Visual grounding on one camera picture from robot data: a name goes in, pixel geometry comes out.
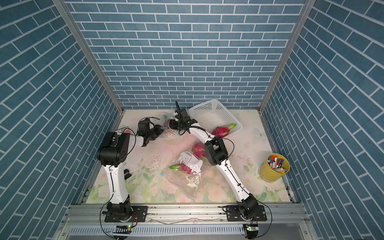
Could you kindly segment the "aluminium front rail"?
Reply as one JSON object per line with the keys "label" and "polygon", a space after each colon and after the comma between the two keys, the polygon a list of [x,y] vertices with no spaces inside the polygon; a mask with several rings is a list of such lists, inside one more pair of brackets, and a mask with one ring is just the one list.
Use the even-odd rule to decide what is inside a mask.
{"label": "aluminium front rail", "polygon": [[100,205],[72,205],[56,240],[314,240],[302,204],[267,203],[245,221],[229,204],[135,204],[125,223],[106,223]]}

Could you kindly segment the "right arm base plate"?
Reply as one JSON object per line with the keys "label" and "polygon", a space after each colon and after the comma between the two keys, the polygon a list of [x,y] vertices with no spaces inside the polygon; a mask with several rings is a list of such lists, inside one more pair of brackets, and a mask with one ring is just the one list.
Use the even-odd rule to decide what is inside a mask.
{"label": "right arm base plate", "polygon": [[268,220],[264,206],[258,205],[251,210],[238,205],[227,205],[222,207],[228,222],[265,222]]}

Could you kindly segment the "yellow cup of markers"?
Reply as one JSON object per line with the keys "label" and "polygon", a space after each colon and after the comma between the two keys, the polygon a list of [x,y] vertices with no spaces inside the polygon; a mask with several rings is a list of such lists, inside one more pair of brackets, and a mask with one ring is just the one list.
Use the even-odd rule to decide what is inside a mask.
{"label": "yellow cup of markers", "polygon": [[270,154],[261,165],[260,175],[267,182],[275,182],[291,169],[287,158],[280,154]]}

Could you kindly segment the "near zip-top bag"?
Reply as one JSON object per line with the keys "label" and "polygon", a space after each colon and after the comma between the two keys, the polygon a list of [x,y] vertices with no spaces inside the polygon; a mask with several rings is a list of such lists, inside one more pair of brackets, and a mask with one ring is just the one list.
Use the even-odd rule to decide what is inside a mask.
{"label": "near zip-top bag", "polygon": [[[176,164],[185,164],[201,172],[189,175],[169,168]],[[159,179],[159,184],[165,187],[165,192],[170,195],[181,192],[189,199],[198,199],[200,201],[208,196],[210,190],[222,186],[218,171],[209,164],[207,158],[197,158],[192,150],[177,153],[173,156],[164,157],[158,155],[150,161],[149,169],[150,173]]]}

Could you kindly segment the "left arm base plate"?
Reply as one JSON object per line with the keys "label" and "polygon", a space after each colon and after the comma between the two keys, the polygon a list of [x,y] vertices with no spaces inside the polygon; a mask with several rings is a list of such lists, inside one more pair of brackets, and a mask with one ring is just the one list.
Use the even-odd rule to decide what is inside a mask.
{"label": "left arm base plate", "polygon": [[115,210],[102,211],[106,223],[143,223],[146,220],[148,206],[130,206]]}

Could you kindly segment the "white plastic basket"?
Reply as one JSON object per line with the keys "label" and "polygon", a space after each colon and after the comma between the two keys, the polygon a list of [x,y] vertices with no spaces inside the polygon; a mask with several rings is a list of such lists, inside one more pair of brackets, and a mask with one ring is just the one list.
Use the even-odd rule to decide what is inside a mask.
{"label": "white plastic basket", "polygon": [[209,100],[193,106],[188,109],[188,113],[209,133],[217,127],[236,124],[229,132],[228,137],[231,137],[243,129],[242,123],[218,100]]}

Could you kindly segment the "loose dragon fruit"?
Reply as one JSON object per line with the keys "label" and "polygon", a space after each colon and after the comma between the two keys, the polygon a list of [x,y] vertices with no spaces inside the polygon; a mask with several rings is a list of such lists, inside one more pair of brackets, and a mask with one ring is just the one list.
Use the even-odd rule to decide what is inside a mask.
{"label": "loose dragon fruit", "polygon": [[192,147],[193,154],[199,159],[206,159],[207,154],[205,151],[205,145],[201,142],[195,143]]}

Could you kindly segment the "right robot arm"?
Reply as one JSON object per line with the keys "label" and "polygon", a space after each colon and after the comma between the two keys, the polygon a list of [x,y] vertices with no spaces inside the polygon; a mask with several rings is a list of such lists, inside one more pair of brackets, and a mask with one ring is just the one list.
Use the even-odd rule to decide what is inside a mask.
{"label": "right robot arm", "polygon": [[224,139],[216,137],[202,128],[197,120],[189,116],[186,109],[180,108],[178,102],[176,102],[175,118],[170,124],[171,129],[189,133],[204,144],[209,163],[222,173],[230,185],[241,216],[247,221],[254,219],[259,207],[259,201],[251,194],[234,171]]}

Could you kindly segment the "dragon fruit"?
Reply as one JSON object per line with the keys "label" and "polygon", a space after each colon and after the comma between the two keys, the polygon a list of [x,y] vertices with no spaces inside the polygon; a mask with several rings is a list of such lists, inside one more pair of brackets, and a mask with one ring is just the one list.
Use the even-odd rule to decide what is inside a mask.
{"label": "dragon fruit", "polygon": [[183,172],[183,173],[186,173],[186,174],[189,174],[189,175],[195,175],[195,174],[199,174],[201,172],[200,170],[194,170],[194,169],[188,167],[185,164],[176,164],[176,165],[170,166],[169,168],[171,170]]}
{"label": "dragon fruit", "polygon": [[199,159],[206,159],[207,154],[205,151],[205,145],[201,142],[195,143],[192,147],[193,154]]}
{"label": "dragon fruit", "polygon": [[232,129],[234,129],[235,127],[237,126],[236,123],[232,123],[232,124],[229,124],[227,126],[221,126],[221,127],[217,127],[216,129],[214,129],[213,131],[213,135],[216,136],[216,137],[226,137],[230,134],[230,131]]}

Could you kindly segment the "zip-top bag with label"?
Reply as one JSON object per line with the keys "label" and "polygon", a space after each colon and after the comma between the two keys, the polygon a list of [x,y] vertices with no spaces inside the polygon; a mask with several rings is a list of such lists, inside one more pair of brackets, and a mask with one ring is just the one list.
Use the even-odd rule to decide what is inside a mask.
{"label": "zip-top bag with label", "polygon": [[178,130],[173,130],[170,127],[170,121],[175,119],[176,118],[175,118],[174,111],[161,112],[159,124],[162,126],[162,129],[164,130],[160,135],[161,139],[174,138],[179,135]]}

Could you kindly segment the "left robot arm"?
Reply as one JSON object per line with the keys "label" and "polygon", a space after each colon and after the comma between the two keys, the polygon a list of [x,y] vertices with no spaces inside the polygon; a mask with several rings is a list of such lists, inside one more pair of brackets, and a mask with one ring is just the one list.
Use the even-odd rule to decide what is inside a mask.
{"label": "left robot arm", "polygon": [[139,120],[136,132],[129,127],[108,132],[99,147],[97,158],[106,171],[110,190],[107,211],[104,212],[106,222],[126,222],[134,215],[125,184],[131,174],[125,169],[124,162],[135,147],[146,147],[163,133],[164,128],[153,120],[160,119],[145,117]]}

